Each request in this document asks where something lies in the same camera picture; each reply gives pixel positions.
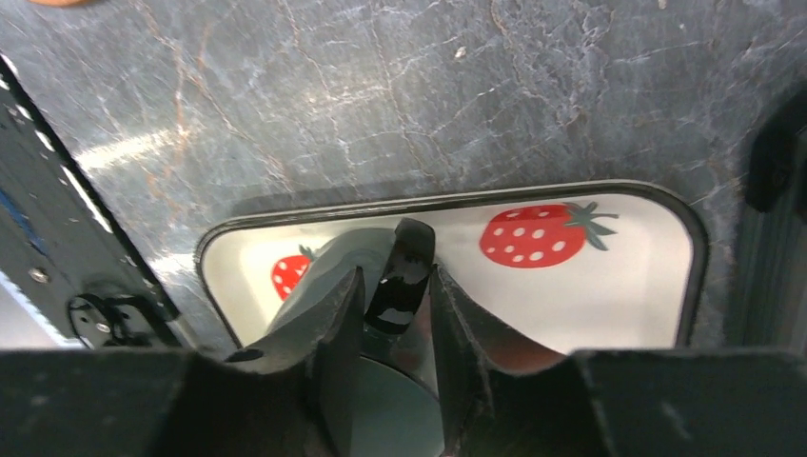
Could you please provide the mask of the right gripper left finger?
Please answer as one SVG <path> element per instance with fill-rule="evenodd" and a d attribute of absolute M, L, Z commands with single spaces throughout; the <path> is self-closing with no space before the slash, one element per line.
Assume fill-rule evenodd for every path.
<path fill-rule="evenodd" d="M 187 350 L 1 355 L 5 456 L 346 456 L 363 326 L 355 268 L 221 362 Z"/>

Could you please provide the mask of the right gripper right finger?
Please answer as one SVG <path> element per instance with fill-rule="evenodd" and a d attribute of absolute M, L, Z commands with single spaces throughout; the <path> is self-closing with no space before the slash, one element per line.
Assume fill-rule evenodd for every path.
<path fill-rule="evenodd" d="M 430 323 L 448 456 L 802 456 L 806 361 L 769 348 L 579 350 L 542 369 L 444 268 Z"/>

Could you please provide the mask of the grey green mug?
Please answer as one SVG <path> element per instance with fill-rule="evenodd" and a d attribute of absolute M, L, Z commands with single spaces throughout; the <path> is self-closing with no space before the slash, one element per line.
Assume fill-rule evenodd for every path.
<path fill-rule="evenodd" d="M 436 250 L 429 225 L 355 228 L 316 250 L 300 283 L 270 324 L 276 329 L 311 308 L 336 280 L 360 268 L 364 323 L 352 395 L 352 456 L 439 456 L 444 451 L 437 376 L 426 325 Z"/>

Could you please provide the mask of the orange coaster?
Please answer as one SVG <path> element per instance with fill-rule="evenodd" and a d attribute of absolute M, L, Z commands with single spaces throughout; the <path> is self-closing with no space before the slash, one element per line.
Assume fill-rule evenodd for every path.
<path fill-rule="evenodd" d="M 31 3 L 49 8 L 73 8 L 92 0 L 30 0 Z"/>

